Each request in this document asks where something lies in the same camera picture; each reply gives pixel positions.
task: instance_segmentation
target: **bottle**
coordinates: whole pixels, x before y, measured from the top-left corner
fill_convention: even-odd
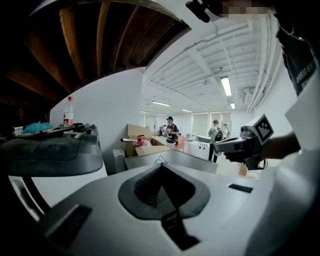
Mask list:
[[[63,123],[70,124],[71,126],[74,124],[74,105],[72,104],[72,100],[72,97],[68,97],[63,115]]]

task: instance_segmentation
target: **ceiling light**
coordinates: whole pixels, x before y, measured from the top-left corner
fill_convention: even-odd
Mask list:
[[[232,96],[229,78],[227,76],[224,76],[220,79],[225,91],[225,95]]]
[[[156,101],[152,101],[152,103],[154,104],[159,104],[159,105],[163,105],[163,106],[167,106],[167,107],[170,107],[171,105],[169,104],[165,104],[165,103],[161,103],[161,102],[156,102]]]

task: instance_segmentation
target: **open cardboard box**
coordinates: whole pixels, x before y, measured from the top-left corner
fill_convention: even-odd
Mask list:
[[[160,152],[169,151],[170,148],[162,144],[160,141],[152,138],[152,133],[149,128],[128,124],[128,138],[136,140],[139,135],[144,135],[144,139],[150,141],[152,146],[137,146],[127,142],[125,145],[125,155],[128,158],[136,156],[146,156]]]

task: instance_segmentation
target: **bottle label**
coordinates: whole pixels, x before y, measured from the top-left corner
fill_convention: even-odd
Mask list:
[[[72,126],[74,124],[74,113],[64,113],[63,123]]]

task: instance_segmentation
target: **ceiling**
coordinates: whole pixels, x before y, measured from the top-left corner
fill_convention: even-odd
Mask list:
[[[79,88],[147,66],[188,28],[151,0],[46,0],[29,16],[40,2],[17,0],[5,8],[0,127],[44,120]]]
[[[207,29],[208,24],[203,23],[207,34],[201,39],[188,36],[192,31],[188,32],[166,50],[167,58],[164,57],[157,63],[162,57],[160,56],[146,70],[140,110],[149,115],[186,113],[182,109],[200,113],[231,110],[230,103],[235,103],[237,110],[254,110],[265,96],[264,92],[277,71],[277,57],[273,58],[272,55],[270,58],[268,55],[272,51],[272,18],[270,14],[260,19],[215,18],[210,22],[211,30]],[[266,55],[262,55],[261,19],[265,19],[267,25],[264,30]],[[184,45],[184,48],[179,48],[177,44]],[[278,41],[276,48],[277,52],[280,51]],[[264,66],[270,62],[272,67],[265,84],[260,83],[261,77],[257,83],[262,57]],[[232,96],[226,96],[223,89],[220,78],[224,76],[229,78]],[[255,88],[258,91],[261,86],[261,95],[254,99],[255,104],[249,109],[250,95],[255,92]],[[244,102],[243,92],[247,94]],[[152,101],[171,106],[154,104]]]

